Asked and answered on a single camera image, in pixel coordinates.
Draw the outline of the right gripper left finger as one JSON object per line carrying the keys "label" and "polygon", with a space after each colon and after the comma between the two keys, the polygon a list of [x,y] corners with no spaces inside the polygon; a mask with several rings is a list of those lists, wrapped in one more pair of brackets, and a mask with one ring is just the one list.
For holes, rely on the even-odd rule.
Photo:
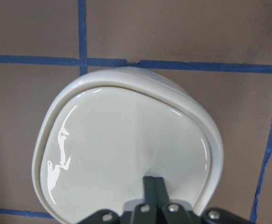
{"label": "right gripper left finger", "polygon": [[132,224],[155,224],[157,220],[157,196],[152,176],[143,177],[143,202],[133,212]]}

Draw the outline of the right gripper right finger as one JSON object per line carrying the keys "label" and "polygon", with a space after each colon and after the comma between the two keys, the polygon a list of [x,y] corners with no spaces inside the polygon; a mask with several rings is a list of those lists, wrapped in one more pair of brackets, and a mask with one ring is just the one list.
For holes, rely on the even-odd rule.
{"label": "right gripper right finger", "polygon": [[164,179],[153,177],[157,196],[157,224],[191,224],[188,212],[178,202],[169,199]]}

